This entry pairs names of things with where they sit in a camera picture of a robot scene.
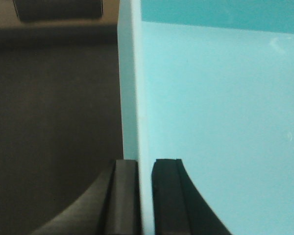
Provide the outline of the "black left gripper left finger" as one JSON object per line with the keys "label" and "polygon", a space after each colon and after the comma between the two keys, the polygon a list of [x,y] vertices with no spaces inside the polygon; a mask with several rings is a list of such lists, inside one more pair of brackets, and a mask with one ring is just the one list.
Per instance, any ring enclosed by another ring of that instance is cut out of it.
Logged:
{"label": "black left gripper left finger", "polygon": [[79,198],[33,234],[140,234],[137,162],[111,162]]}

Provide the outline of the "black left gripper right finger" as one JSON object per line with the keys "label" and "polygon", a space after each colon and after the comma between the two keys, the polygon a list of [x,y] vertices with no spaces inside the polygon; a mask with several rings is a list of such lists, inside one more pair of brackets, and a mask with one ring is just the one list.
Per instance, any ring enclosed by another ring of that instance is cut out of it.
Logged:
{"label": "black left gripper right finger", "polygon": [[181,159],[157,159],[152,169],[157,235],[228,235],[190,179]]}

